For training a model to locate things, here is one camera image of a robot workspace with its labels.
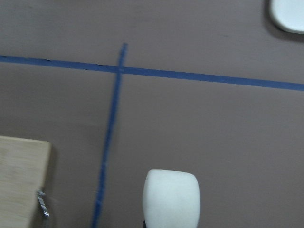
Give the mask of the wooden cutting board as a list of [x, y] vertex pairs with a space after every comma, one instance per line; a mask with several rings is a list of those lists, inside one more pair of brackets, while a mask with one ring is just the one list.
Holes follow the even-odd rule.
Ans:
[[41, 213], [41, 227], [48, 228], [50, 214], [45, 204], [51, 143], [1, 136], [0, 138], [0, 226], [33, 228]]

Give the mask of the cream round plate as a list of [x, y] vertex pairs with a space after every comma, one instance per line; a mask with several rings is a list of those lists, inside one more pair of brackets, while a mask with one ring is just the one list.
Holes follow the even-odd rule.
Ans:
[[272, 21], [283, 31], [304, 33], [304, 0], [271, 0], [269, 13]]

